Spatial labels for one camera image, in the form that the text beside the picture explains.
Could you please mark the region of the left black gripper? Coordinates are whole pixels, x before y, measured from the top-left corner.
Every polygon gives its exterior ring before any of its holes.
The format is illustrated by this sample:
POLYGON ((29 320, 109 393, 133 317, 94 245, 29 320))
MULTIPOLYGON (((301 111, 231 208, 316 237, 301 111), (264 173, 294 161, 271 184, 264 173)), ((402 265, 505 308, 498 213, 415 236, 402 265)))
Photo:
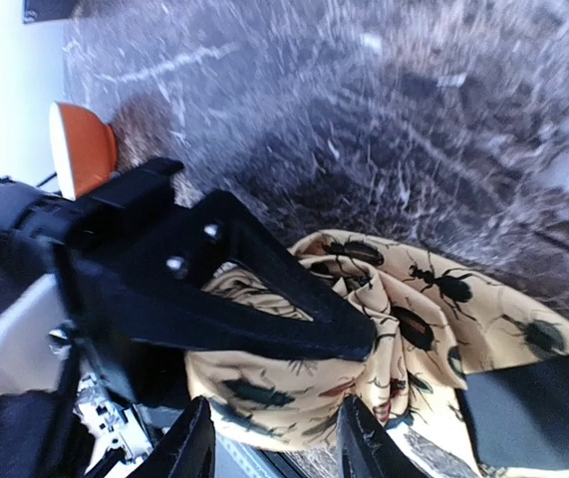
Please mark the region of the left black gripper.
POLYGON ((130 292, 106 303, 82 268, 106 256, 123 265, 172 207, 170 180, 182 170, 182 162, 156 157, 75 201, 0 177, 0 266, 21 286, 56 276, 76 338, 119 404, 185 407, 183 353, 126 337, 127 325, 149 331, 151 314, 130 292))

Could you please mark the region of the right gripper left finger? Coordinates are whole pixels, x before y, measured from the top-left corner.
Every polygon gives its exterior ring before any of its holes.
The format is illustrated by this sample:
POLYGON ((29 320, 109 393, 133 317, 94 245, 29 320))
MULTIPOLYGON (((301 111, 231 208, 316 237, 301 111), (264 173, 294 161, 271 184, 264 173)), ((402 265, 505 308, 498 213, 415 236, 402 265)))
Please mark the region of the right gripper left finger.
POLYGON ((151 455, 134 471, 139 478, 203 478, 215 472, 215 428, 208 401, 186 407, 151 455))

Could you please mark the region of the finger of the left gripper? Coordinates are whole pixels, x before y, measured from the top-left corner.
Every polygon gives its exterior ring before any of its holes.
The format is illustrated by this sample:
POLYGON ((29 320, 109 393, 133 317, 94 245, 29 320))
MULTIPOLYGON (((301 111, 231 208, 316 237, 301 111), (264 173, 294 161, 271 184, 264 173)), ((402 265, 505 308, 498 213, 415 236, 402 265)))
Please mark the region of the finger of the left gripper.
POLYGON ((232 194, 107 206, 75 248, 78 317, 116 349, 362 362, 373 321, 325 266, 300 263, 232 194))

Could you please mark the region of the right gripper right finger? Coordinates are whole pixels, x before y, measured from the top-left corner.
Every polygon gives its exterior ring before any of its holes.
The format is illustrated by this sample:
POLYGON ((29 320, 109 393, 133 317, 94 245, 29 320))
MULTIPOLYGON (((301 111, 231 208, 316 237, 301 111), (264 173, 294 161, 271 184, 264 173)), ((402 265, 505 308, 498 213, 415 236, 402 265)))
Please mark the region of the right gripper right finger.
POLYGON ((355 395, 348 396, 340 406, 337 438, 341 477, 426 477, 355 395))

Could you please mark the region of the white bowl orange outside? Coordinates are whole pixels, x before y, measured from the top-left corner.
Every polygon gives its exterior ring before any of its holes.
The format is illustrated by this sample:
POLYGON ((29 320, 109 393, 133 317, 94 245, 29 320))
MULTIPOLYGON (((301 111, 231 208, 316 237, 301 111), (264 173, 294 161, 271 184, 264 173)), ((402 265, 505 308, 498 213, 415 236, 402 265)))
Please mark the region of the white bowl orange outside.
POLYGON ((65 198, 78 199, 108 182, 116 172, 114 131, 91 110, 53 102, 49 132, 56 177, 65 198))

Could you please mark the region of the yellow beetle-pattern tie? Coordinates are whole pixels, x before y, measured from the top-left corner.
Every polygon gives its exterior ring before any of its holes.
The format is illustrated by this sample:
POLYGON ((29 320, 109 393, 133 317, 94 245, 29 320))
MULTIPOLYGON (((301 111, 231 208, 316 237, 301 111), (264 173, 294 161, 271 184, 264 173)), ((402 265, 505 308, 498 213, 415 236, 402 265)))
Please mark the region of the yellow beetle-pattern tie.
POLYGON ((332 446, 338 409, 362 400, 445 477, 569 477, 569 321, 428 251, 323 230, 292 255, 366 315, 361 362, 190 353, 189 392, 217 430, 254 447, 332 446))

